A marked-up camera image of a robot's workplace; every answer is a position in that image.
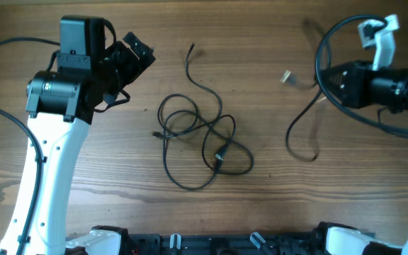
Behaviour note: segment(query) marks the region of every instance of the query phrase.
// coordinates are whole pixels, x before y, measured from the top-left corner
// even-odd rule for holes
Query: wire end
[[[158,137],[158,138],[163,138],[164,136],[160,132],[153,132],[153,136]]]

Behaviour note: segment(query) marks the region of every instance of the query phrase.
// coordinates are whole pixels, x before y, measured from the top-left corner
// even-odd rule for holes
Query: wood grain
[[[298,91],[278,81],[286,69],[300,82],[312,82],[312,61],[319,36],[304,20],[324,28],[355,13],[396,13],[395,66],[408,67],[406,1],[236,1],[131,4],[0,6],[0,40],[35,36],[59,40],[65,14],[103,16],[119,38],[133,31],[155,46],[157,61],[126,88],[129,104],[96,115],[76,164],[67,213],[67,235],[94,225],[128,227],[130,233],[214,234],[310,230],[321,220],[354,225],[396,244],[408,236],[408,140],[364,126],[323,101],[293,130],[291,144],[311,155],[308,137],[317,115],[322,148],[312,163],[293,159],[284,146],[292,119],[316,91]],[[165,96],[190,96],[205,118],[217,112],[215,98],[192,85],[183,65],[190,44],[191,75],[221,95],[224,113],[237,120],[238,141],[255,156],[244,176],[218,176],[203,191],[187,192],[166,177],[162,166],[157,108]],[[369,59],[355,26],[332,40],[334,63]],[[0,49],[0,107],[26,121],[25,87],[47,66],[55,48],[14,43]],[[190,108],[173,100],[165,114]],[[362,110],[374,117],[376,107]],[[177,120],[177,127],[190,119]],[[385,115],[385,122],[408,127],[408,113]],[[228,132],[230,123],[218,128]],[[168,163],[178,181],[197,186],[209,177],[200,145],[205,130],[171,141]],[[27,138],[0,117],[0,239],[16,201]],[[210,159],[221,144],[211,137]],[[246,166],[230,149],[225,167]]]

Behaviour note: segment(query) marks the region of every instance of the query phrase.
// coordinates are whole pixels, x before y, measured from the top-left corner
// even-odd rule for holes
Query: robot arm
[[[359,109],[379,104],[386,106],[392,113],[408,110],[408,69],[390,68],[395,52],[392,32],[399,28],[397,18],[392,15],[385,20],[387,24],[384,28],[380,28],[382,22],[375,20],[365,21],[358,26],[363,47],[376,46],[373,62],[348,62],[321,71],[325,88],[341,101],[343,107]],[[390,132],[387,126],[380,123],[380,116],[379,126],[385,127],[382,128],[385,132]],[[344,227],[330,227],[326,237],[326,250],[330,254],[408,255],[408,240],[401,248]]]
[[[108,48],[105,27],[113,34],[113,44]],[[64,254],[65,217],[74,167],[94,111],[102,112],[95,107],[102,101],[109,106],[117,105],[116,98],[124,86],[155,61],[153,49],[133,33],[123,38],[130,49],[116,41],[114,28],[103,18],[65,16],[60,35],[58,72],[38,72],[27,88],[28,127],[40,142],[43,153],[38,198],[29,213],[32,194],[36,191],[37,164],[35,150],[29,142],[20,191],[0,243],[0,254]],[[29,225],[28,237],[22,240],[25,224]],[[121,235],[108,237],[107,241],[114,242]]]

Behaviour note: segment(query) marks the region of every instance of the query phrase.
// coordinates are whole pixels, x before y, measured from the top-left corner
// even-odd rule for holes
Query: black wire
[[[94,109],[93,111],[96,112],[96,113],[105,113],[106,110],[108,110],[109,108],[111,108],[113,106],[119,106],[119,105],[121,105],[123,103],[130,102],[130,95],[127,92],[125,92],[124,90],[121,90],[119,93],[124,95],[125,99],[120,99],[120,100],[114,101],[112,103],[109,103],[108,105],[106,105],[105,109],[103,109],[103,110]]]
[[[286,136],[285,136],[286,149],[288,150],[290,155],[292,155],[296,159],[299,159],[299,160],[301,160],[303,162],[313,162],[314,160],[316,160],[318,158],[318,156],[319,156],[319,148],[314,149],[314,156],[312,158],[304,157],[304,156],[301,156],[301,155],[295,153],[292,150],[292,148],[290,147],[290,144],[289,144],[290,131],[292,131],[292,129],[294,128],[294,125],[296,124],[296,122],[311,108],[312,105],[314,105],[316,103],[317,99],[319,99],[321,94],[322,94],[322,91],[319,90],[317,92],[316,96],[314,96],[314,98],[311,100],[311,102],[306,106],[306,108],[304,110],[302,110],[302,112],[297,117],[295,117],[295,119],[289,125],[288,130],[286,131]]]
[[[0,42],[0,46],[5,45],[6,43],[20,42],[20,41],[30,41],[30,42],[39,42],[39,43],[42,42],[42,43],[47,43],[51,45],[58,45],[58,46],[60,45],[58,42],[53,42],[51,40],[45,40],[45,39],[40,39],[40,38],[19,37],[19,38],[9,38],[7,40],[3,40]],[[35,175],[33,197],[31,198],[28,215],[26,216],[25,225],[23,226],[23,231],[21,233],[20,239],[18,240],[19,245],[18,245],[16,254],[20,255],[24,250],[25,244],[28,242],[29,227],[33,219],[33,213],[34,213],[35,205],[38,199],[40,180],[41,180],[42,168],[43,168],[43,154],[42,154],[42,147],[40,146],[39,141],[37,140],[37,138],[35,138],[35,135],[31,132],[31,130],[28,127],[26,127],[19,119],[15,118],[14,116],[5,112],[2,109],[0,109],[0,114],[8,118],[10,121],[14,122],[15,124],[17,124],[17,126],[19,126],[19,128],[21,128],[22,131],[24,131],[24,133],[29,137],[29,139],[31,140],[33,144],[34,150],[35,150],[35,160],[37,162],[37,171]]]
[[[388,107],[383,107],[383,108],[380,108],[379,110],[377,110],[377,120],[378,120],[378,123],[381,124],[381,125],[383,125],[383,124],[382,124],[380,116],[381,116],[382,112],[387,110],[387,109],[388,109]],[[382,129],[382,130],[385,131],[387,134],[396,135],[397,137],[408,139],[408,135],[401,135],[401,134],[398,134],[396,132],[388,131],[388,130],[385,130],[385,129]]]
[[[56,56],[60,52],[61,52],[60,50],[56,50],[53,52],[53,54],[51,54],[50,63],[48,64],[48,67],[46,69],[47,72],[51,71],[51,69],[53,68],[53,64],[55,63]]]
[[[324,31],[320,28],[320,26],[316,25],[314,27],[318,33],[321,34],[321,36],[324,36]],[[330,44],[327,43],[325,45],[325,50],[327,53],[327,68],[330,68],[330,66],[332,65],[332,49],[330,48]],[[314,88],[317,85],[317,82],[313,83],[313,85],[311,85],[311,87],[309,89]],[[314,160],[316,160],[319,156],[320,153],[320,149],[319,147],[315,147],[314,148],[314,156],[312,158],[309,157],[304,157],[301,156],[297,153],[295,153],[292,148],[290,147],[289,144],[289,137],[290,137],[290,132],[292,131],[292,129],[294,128],[294,125],[297,123],[297,121],[299,121],[299,119],[301,119],[301,117],[308,112],[308,110],[316,103],[317,99],[319,99],[320,95],[322,94],[322,90],[319,89],[319,91],[316,93],[316,96],[314,96],[314,98],[311,100],[310,103],[308,103],[308,105],[305,107],[305,109],[302,110],[301,113],[298,114],[297,117],[295,117],[295,119],[292,121],[292,123],[289,125],[288,130],[286,131],[286,135],[285,135],[285,143],[286,143],[286,149],[288,150],[289,154],[292,157],[295,157],[296,159],[303,161],[303,162],[313,162]]]
[[[387,132],[393,132],[401,135],[407,135],[408,136],[408,129],[406,128],[400,128],[392,125],[385,125],[382,123],[375,122],[374,120],[370,120],[368,118],[365,118],[357,113],[354,113],[353,111],[349,110],[347,107],[342,106],[333,96],[332,94],[328,91],[327,85],[324,82],[324,79],[322,78],[322,73],[321,73],[321,68],[320,68],[320,60],[322,57],[322,52],[324,50],[324,46],[328,43],[330,37],[341,27],[346,25],[347,23],[350,23],[352,21],[358,21],[358,20],[367,20],[367,19],[373,19],[377,21],[382,21],[384,24],[381,29],[383,29],[387,25],[387,21],[384,18],[381,18],[379,16],[375,15],[356,15],[352,16],[349,18],[346,18],[339,23],[337,23],[333,28],[331,28],[327,34],[324,36],[322,41],[319,44],[319,47],[317,48],[316,51],[316,58],[314,61],[314,70],[316,72],[316,81],[319,84],[320,89],[322,90],[322,93],[329,99],[331,103],[333,103],[334,106],[336,106],[341,112],[345,113],[347,116],[358,120],[362,123],[365,123],[366,125],[373,126],[375,128],[380,128],[381,130],[386,130]]]
[[[222,106],[222,99],[220,98],[220,96],[218,96],[218,94],[215,91],[213,91],[212,89],[209,89],[208,87],[203,86],[203,85],[195,82],[191,78],[191,76],[190,76],[190,74],[188,72],[188,58],[190,57],[190,53],[191,53],[191,51],[193,50],[194,47],[195,47],[195,44],[193,43],[191,45],[191,47],[190,47],[190,50],[188,51],[188,54],[187,54],[187,57],[186,57],[186,60],[185,60],[185,73],[186,73],[186,76],[188,77],[188,80],[190,80],[193,84],[195,84],[196,86],[198,86],[199,88],[201,88],[201,89],[203,89],[203,90],[205,90],[207,92],[210,92],[211,94],[213,94],[217,98],[217,100],[218,100],[218,114],[217,114],[217,117],[215,117],[215,119],[210,121],[210,122],[206,121],[200,115],[198,106],[196,105],[196,103],[193,100],[191,100],[191,98],[189,98],[189,97],[187,97],[185,95],[179,94],[179,93],[178,94],[175,93],[175,94],[167,96],[160,103],[159,110],[157,112],[157,119],[159,121],[160,126],[163,128],[163,135],[161,133],[159,133],[159,132],[154,132],[154,134],[153,134],[154,136],[163,138],[163,166],[164,166],[164,170],[166,172],[166,175],[168,176],[168,178],[174,184],[176,184],[178,187],[180,187],[182,189],[185,189],[187,191],[196,191],[196,190],[200,190],[200,189],[206,187],[207,185],[209,185],[212,182],[212,180],[216,177],[217,174],[242,175],[242,174],[246,174],[246,173],[250,172],[253,169],[253,166],[254,166],[254,156],[253,156],[253,154],[244,145],[240,144],[239,142],[234,141],[234,136],[235,136],[235,131],[236,131],[235,119],[234,119],[234,117],[232,117],[229,114],[222,115],[223,106]],[[169,99],[173,98],[173,97],[180,97],[180,98],[184,98],[184,99],[188,100],[193,105],[195,111],[193,112],[191,110],[178,110],[178,111],[175,111],[172,114],[168,115],[168,117],[163,121],[163,117],[162,117],[163,108],[164,108],[166,102]],[[168,129],[168,127],[166,125],[168,123],[168,120],[171,117],[173,117],[174,115],[179,114],[179,113],[188,113],[188,114],[194,115],[195,120],[185,130],[180,131],[180,132],[174,132],[174,131]],[[213,128],[213,126],[223,118],[230,118],[232,120],[233,128],[232,128],[232,132],[231,132],[231,135],[230,135],[229,138],[225,137],[224,135],[221,135],[219,132],[215,131],[215,129]],[[196,123],[198,122],[198,120],[201,121],[203,124],[195,126]],[[204,140],[203,140],[203,145],[201,147],[201,156],[203,158],[203,161],[204,161],[205,165],[210,170],[212,170],[212,176],[203,185],[201,185],[199,187],[187,187],[187,186],[184,186],[184,185],[180,184],[178,181],[176,181],[173,178],[173,176],[169,173],[168,166],[166,165],[167,141],[168,141],[168,139],[170,139],[172,137],[178,137],[178,136],[181,136],[181,135],[186,135],[186,134],[188,134],[190,132],[193,132],[193,131],[195,131],[195,130],[197,130],[199,128],[202,128],[202,127],[207,127],[208,131],[205,134],[205,137],[204,137]],[[242,150],[244,150],[248,154],[248,157],[250,158],[249,168],[244,170],[244,171],[241,171],[241,172],[228,172],[228,171],[222,171],[219,167],[211,166],[208,163],[208,161],[207,161],[207,159],[205,158],[205,155],[204,155],[205,143],[207,142],[207,139],[208,139],[208,136],[209,136],[210,132],[214,133],[215,135],[217,135],[218,137],[220,137],[220,138],[222,138],[222,139],[224,139],[226,141],[226,144],[223,147],[227,147],[227,146],[229,146],[231,144],[231,145],[236,145],[236,146],[240,147]]]
[[[111,32],[111,35],[113,36],[113,44],[105,50],[106,57],[109,57],[111,54],[113,54],[116,47],[116,31],[113,24],[111,24],[111,22],[107,19],[103,19],[103,25]]]

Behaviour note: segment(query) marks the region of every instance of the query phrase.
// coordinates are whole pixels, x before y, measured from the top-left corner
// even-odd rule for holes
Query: cable connector
[[[153,132],[152,133],[153,136],[158,137],[158,138],[163,138],[164,136],[160,133],[160,132]]]
[[[228,144],[221,146],[218,149],[217,154],[215,154],[215,158],[217,158],[217,162],[215,163],[215,170],[220,170],[221,166],[223,165],[223,160],[227,152],[227,148],[229,147]]]
[[[281,83],[288,83],[290,85],[295,85],[295,75],[292,74],[290,70],[286,70],[283,77],[280,79]]]

